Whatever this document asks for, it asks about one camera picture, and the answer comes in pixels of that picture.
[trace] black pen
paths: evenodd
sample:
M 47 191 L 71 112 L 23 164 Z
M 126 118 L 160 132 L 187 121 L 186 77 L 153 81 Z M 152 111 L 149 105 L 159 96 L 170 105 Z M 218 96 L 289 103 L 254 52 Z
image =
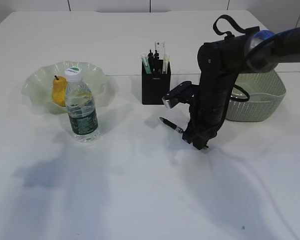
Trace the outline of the black pen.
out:
M 156 74 L 159 75 L 161 73 L 161 70 L 160 70 L 160 56 L 159 56 L 159 53 L 157 50 L 155 50 L 155 54 L 154 54 L 154 65 L 155 65 L 155 71 L 156 71 Z
M 154 74 L 154 56 L 153 56 L 153 53 L 152 51 L 150 50 L 150 53 L 148 54 L 148 61 L 149 61 L 149 65 L 150 65 L 150 69 L 151 69 L 151 72 L 152 74 Z
M 163 118 L 163 117 L 159 117 L 159 119 L 167 126 L 169 126 L 170 128 L 172 128 L 173 130 L 177 131 L 178 133 L 184 133 L 184 130 L 181 129 L 179 126 L 175 125 L 174 123 L 170 122 L 169 120 Z

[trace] yellow pear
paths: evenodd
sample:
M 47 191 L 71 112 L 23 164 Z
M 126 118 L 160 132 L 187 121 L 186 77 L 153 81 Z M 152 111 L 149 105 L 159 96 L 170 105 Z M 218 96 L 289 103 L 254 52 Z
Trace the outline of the yellow pear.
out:
M 67 81 L 62 76 L 54 76 L 52 88 L 52 100 L 55 104 L 65 107 L 65 89 Z

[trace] black strap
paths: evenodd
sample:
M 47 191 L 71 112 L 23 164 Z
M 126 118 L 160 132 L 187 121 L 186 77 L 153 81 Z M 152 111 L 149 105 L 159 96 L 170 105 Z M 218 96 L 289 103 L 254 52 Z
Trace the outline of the black strap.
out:
M 232 101 L 238 101 L 238 102 L 247 102 L 248 100 L 250 100 L 250 95 L 249 95 L 249 93 L 247 92 L 247 91 L 245 91 L 242 87 L 240 87 L 240 86 L 238 86 L 238 85 L 236 85 L 236 84 L 234 84 L 234 87 L 233 88 L 235 88 L 235 89 L 237 89 L 237 90 L 239 90 L 240 92 L 242 92 L 245 96 L 246 96 L 246 98 L 236 98 L 236 97 L 231 97 L 231 100 Z
M 230 32 L 230 31 L 226 31 L 226 32 L 221 32 L 218 27 L 217 27 L 217 22 L 218 20 L 220 19 L 225 19 L 226 21 L 229 22 L 229 24 L 236 30 L 238 31 L 239 33 L 242 33 L 242 34 L 252 34 L 252 33 L 255 33 L 255 32 L 258 32 L 260 31 L 260 27 L 258 26 L 255 26 L 255 27 L 250 27 L 250 28 L 246 28 L 246 29 L 243 29 L 241 28 L 237 23 L 236 21 L 229 15 L 222 15 L 220 16 L 216 21 L 215 23 L 213 24 L 213 30 L 214 32 L 217 34 L 217 35 L 224 35 L 226 34 L 226 38 L 231 38 L 231 37 L 234 37 L 234 35 Z

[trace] green label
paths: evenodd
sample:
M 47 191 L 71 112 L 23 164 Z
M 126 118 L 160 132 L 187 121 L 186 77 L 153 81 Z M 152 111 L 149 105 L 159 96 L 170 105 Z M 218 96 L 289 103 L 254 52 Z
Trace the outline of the green label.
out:
M 79 118 L 73 118 L 70 117 L 70 123 L 72 130 L 75 134 L 78 135 L 85 135 L 93 132 L 98 127 L 98 121 L 96 119 L 96 112 L 95 109 L 92 113 L 90 113 L 88 116 L 79 117 Z

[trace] bottle cap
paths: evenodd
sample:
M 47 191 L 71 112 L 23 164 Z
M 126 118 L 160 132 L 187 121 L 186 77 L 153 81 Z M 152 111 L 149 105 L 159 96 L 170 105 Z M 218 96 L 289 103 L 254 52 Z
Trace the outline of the bottle cap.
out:
M 81 81 L 83 79 L 82 70 L 77 67 L 70 67 L 65 70 L 65 78 L 70 83 Z

